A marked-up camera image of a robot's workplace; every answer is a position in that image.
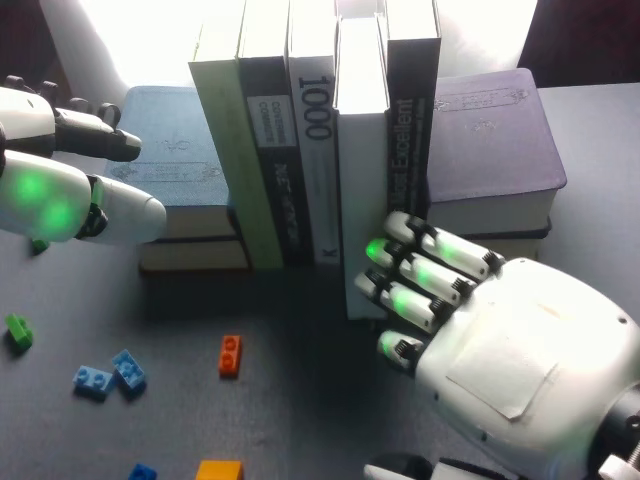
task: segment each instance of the dark tabletop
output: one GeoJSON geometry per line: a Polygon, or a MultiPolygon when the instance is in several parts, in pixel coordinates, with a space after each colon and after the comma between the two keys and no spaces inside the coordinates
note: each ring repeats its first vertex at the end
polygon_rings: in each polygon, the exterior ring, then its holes
{"type": "MultiPolygon", "coordinates": [[[[541,96],[569,184],[540,259],[640,318],[640,88],[541,96]]],[[[356,480],[396,450],[494,467],[381,363],[367,326],[342,319],[335,270],[143,278],[135,249],[70,241],[32,258],[29,246],[0,233],[0,314],[35,331],[23,356],[0,345],[3,480],[125,479],[137,462],[192,480],[203,459],[241,460],[247,480],[356,480]],[[225,334],[243,336],[235,381],[217,373],[225,334]],[[80,365],[110,370],[123,348],[148,374],[140,397],[73,395],[80,365]]]]}

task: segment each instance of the lego brick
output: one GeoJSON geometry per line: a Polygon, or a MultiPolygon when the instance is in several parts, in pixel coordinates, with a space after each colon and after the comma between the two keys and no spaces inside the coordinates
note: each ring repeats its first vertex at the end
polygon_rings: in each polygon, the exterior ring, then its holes
{"type": "Polygon", "coordinates": [[[152,468],[138,463],[129,474],[129,480],[156,480],[158,474],[152,468]]]}
{"type": "Polygon", "coordinates": [[[118,376],[124,380],[129,390],[133,390],[145,382],[146,376],[144,371],[140,368],[128,350],[121,351],[118,355],[113,357],[111,362],[116,367],[118,376]]]}
{"type": "Polygon", "coordinates": [[[222,338],[222,349],[218,360],[218,372],[223,377],[237,377],[242,356],[242,337],[225,335],[222,338]]]}
{"type": "Polygon", "coordinates": [[[36,240],[35,238],[31,240],[31,247],[33,248],[33,253],[35,255],[40,255],[51,245],[46,240],[36,240]]]}
{"type": "Polygon", "coordinates": [[[13,337],[13,340],[20,349],[26,350],[33,345],[33,332],[27,325],[27,321],[24,317],[16,315],[15,313],[10,313],[5,317],[4,321],[9,328],[11,337],[13,337]]]}
{"type": "Polygon", "coordinates": [[[242,480],[242,462],[204,460],[196,480],[242,480]]]}
{"type": "Polygon", "coordinates": [[[73,383],[76,388],[99,396],[106,396],[114,385],[112,374],[84,365],[76,372],[73,383]]]}

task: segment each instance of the red lego brick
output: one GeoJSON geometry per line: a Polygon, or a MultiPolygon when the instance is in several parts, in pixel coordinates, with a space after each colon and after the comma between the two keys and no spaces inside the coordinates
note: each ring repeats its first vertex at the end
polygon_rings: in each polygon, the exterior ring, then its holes
{"type": "Polygon", "coordinates": [[[240,370],[242,356],[242,337],[240,335],[225,335],[222,338],[222,350],[218,361],[218,371],[221,377],[237,377],[240,370]]]}

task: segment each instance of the upright book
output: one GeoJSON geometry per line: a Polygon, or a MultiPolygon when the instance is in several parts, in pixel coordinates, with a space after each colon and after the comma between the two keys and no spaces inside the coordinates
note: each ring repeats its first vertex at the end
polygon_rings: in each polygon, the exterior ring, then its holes
{"type": "Polygon", "coordinates": [[[247,0],[238,61],[262,176],[286,265],[313,263],[287,72],[289,0],[247,0]]]}
{"type": "Polygon", "coordinates": [[[427,164],[440,59],[436,0],[381,0],[390,98],[388,209],[426,215],[427,164]]]}
{"type": "Polygon", "coordinates": [[[220,2],[216,14],[202,26],[189,67],[252,264],[256,269],[281,268],[282,254],[238,72],[244,7],[244,0],[220,2]]]}
{"type": "Polygon", "coordinates": [[[106,176],[151,193],[167,211],[164,237],[140,249],[141,269],[248,268],[196,90],[134,87],[120,123],[144,148],[135,162],[107,162],[106,176]]]}
{"type": "Polygon", "coordinates": [[[291,0],[289,74],[317,264],[340,263],[334,0],[291,0]]]}
{"type": "Polygon", "coordinates": [[[547,228],[567,177],[531,72],[441,78],[428,220],[453,233],[547,228]]]}
{"type": "Polygon", "coordinates": [[[387,214],[389,98],[375,18],[341,20],[337,65],[334,105],[347,317],[383,318],[382,310],[354,285],[356,276],[368,268],[367,244],[382,234],[387,214]]]}

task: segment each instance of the green book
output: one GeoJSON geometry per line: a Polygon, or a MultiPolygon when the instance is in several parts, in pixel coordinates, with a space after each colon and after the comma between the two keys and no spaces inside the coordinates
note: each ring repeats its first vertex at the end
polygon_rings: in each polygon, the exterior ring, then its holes
{"type": "Polygon", "coordinates": [[[256,269],[282,268],[282,253],[238,74],[244,3],[226,2],[204,22],[189,67],[252,264],[256,269]]]}

